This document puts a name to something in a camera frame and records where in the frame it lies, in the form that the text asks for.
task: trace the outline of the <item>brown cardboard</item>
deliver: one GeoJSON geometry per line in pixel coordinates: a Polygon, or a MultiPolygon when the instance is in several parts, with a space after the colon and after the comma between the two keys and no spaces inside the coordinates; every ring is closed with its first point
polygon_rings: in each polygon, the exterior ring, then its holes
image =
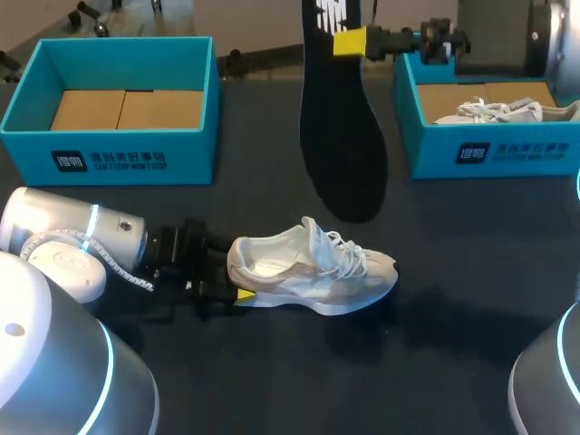
{"type": "Polygon", "coordinates": [[[196,129],[201,123],[203,92],[127,92],[119,130],[196,129]]]}
{"type": "Polygon", "coordinates": [[[531,98],[542,106],[555,107],[556,103],[544,82],[487,83],[489,102],[510,104],[531,98]]]}
{"type": "Polygon", "coordinates": [[[474,97],[485,103],[510,104],[531,98],[543,106],[555,107],[556,103],[544,82],[505,82],[477,84],[422,84],[417,86],[425,121],[429,124],[439,118],[457,113],[464,102],[475,102],[474,97]]]}
{"type": "Polygon", "coordinates": [[[150,129],[153,118],[153,92],[127,92],[118,130],[150,129]]]}
{"type": "Polygon", "coordinates": [[[53,131],[115,130],[125,91],[64,91],[53,131]]]}
{"type": "Polygon", "coordinates": [[[154,91],[155,122],[160,129],[197,129],[203,111],[201,91],[154,91]]]}
{"type": "Polygon", "coordinates": [[[417,90],[428,124],[457,113],[459,105],[474,102],[474,97],[487,101],[485,84],[420,84],[417,90]]]}

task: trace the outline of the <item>dark table surface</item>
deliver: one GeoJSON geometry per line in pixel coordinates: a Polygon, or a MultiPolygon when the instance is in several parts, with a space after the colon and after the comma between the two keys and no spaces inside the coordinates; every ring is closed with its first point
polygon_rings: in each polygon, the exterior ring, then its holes
{"type": "MultiPolygon", "coordinates": [[[[150,227],[202,219],[227,237],[272,235],[308,215],[393,256],[400,288],[388,310],[335,318],[276,308],[207,321],[181,306],[174,324],[140,324],[159,385],[159,435],[515,433],[511,366],[575,297],[575,181],[411,181],[391,84],[367,82],[391,176],[381,214],[346,224],[305,172],[301,83],[222,86],[212,186],[47,190],[143,216],[150,227]]],[[[0,86],[0,113],[13,90],[0,86]]],[[[4,204],[23,182],[3,147],[0,174],[4,204]]]]}

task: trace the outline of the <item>white sneaker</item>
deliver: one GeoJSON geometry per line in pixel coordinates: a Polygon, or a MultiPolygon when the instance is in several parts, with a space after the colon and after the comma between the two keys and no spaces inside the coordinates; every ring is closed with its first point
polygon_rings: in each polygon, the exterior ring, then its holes
{"type": "Polygon", "coordinates": [[[580,121],[580,101],[565,108],[540,105],[529,98],[511,104],[485,102],[464,102],[458,107],[456,115],[444,116],[435,124],[490,124],[502,122],[553,122],[580,121]]]}
{"type": "Polygon", "coordinates": [[[284,233],[238,238],[227,254],[227,271],[239,287],[256,297],[239,305],[273,307],[299,304],[322,315],[360,310],[387,295],[399,274],[395,261],[380,252],[324,233],[303,217],[284,233]]]}

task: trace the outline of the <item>shoelace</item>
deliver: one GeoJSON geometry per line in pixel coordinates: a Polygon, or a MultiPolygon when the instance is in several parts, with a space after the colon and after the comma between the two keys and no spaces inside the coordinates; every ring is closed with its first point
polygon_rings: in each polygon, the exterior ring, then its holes
{"type": "Polygon", "coordinates": [[[365,276],[368,271],[368,266],[366,262],[367,249],[362,249],[360,246],[356,245],[352,240],[345,242],[340,234],[336,231],[330,231],[326,235],[333,240],[333,245],[335,249],[338,249],[343,253],[341,258],[341,264],[335,269],[322,272],[320,276],[326,276],[337,272],[336,279],[350,278],[351,276],[365,276]]]}
{"type": "Polygon", "coordinates": [[[480,116],[487,119],[492,118],[503,118],[508,110],[509,106],[507,104],[498,102],[493,104],[486,104],[483,99],[479,97],[473,97],[478,102],[464,102],[457,108],[457,114],[463,116],[480,116]]]}

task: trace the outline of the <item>black insole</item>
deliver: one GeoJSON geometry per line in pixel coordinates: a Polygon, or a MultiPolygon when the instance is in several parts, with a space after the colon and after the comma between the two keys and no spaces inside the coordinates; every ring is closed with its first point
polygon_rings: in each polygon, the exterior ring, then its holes
{"type": "Polygon", "coordinates": [[[300,144],[306,170],[335,216],[366,222],[384,200],[387,151],[364,94],[360,60],[333,58],[334,33],[361,26],[360,0],[303,0],[302,19],[300,144]]]}

